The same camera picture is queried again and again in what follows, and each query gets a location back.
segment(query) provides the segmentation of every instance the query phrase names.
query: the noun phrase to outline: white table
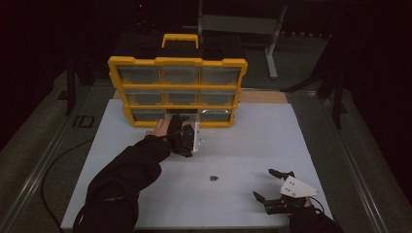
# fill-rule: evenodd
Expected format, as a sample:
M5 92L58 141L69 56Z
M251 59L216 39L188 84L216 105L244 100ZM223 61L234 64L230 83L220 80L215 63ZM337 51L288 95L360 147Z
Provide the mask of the white table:
M111 100L62 221L71 229L93 177L124 148L144 137ZM201 129L205 141L192 158L172 154L161 162L162 174L141 192L139 229L285 227L285 215L266 214L252 191L266 199L280 197L283 180L273 168L322 190L290 104L239 104L231 128ZM217 176L211 182L210 176ZM331 216L325 196L316 197Z

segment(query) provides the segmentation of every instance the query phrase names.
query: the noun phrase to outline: person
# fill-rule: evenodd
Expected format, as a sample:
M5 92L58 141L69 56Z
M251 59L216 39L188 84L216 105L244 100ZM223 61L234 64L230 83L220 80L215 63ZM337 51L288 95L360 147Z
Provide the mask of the person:
M159 163L170 155L165 140L170 120L160 119L145 138L127 147L91 181L86 203L79 211L73 232L133 232L139 216L139 193L160 176ZM291 233L342 233L323 213L317 213L309 198L304 208L290 215Z

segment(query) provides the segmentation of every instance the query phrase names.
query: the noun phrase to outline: drawer organizer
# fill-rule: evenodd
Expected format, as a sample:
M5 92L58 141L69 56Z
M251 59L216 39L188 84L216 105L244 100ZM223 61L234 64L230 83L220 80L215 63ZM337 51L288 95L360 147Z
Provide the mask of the drawer organizer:
M108 61L132 126L153 127L176 113L200 127L233 125L248 67L238 39L205 38L202 48L193 34L165 34L158 48L136 40L137 48L127 50L123 42Z

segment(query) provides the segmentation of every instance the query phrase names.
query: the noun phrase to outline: organizer handle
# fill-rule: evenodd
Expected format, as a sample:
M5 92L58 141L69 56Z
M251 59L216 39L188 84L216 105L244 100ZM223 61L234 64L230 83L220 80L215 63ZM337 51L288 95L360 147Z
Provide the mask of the organizer handle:
M166 41L195 41L196 48L199 49L198 37L196 34L164 34L161 47L164 48Z

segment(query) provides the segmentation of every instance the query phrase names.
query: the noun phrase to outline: clear plastic drawer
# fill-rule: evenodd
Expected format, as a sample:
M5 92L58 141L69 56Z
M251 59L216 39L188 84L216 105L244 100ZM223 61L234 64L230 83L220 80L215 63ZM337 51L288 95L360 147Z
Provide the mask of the clear plastic drawer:
M203 67L202 84L237 84L240 68L236 67Z
M159 109L134 109L131 112L136 121L157 121L164 118L164 110Z
M196 66L162 66L161 82L165 84L198 84L199 68Z
M200 90L202 105L233 105L236 90Z
M129 105L161 105L161 90L159 89L125 89Z
M164 89L164 102L168 105L196 105L197 90L194 89Z
M201 122L217 122L230 120L231 110L199 110L199 117Z
M123 83L129 84L157 84L159 83L158 69L156 66L118 66L120 78Z

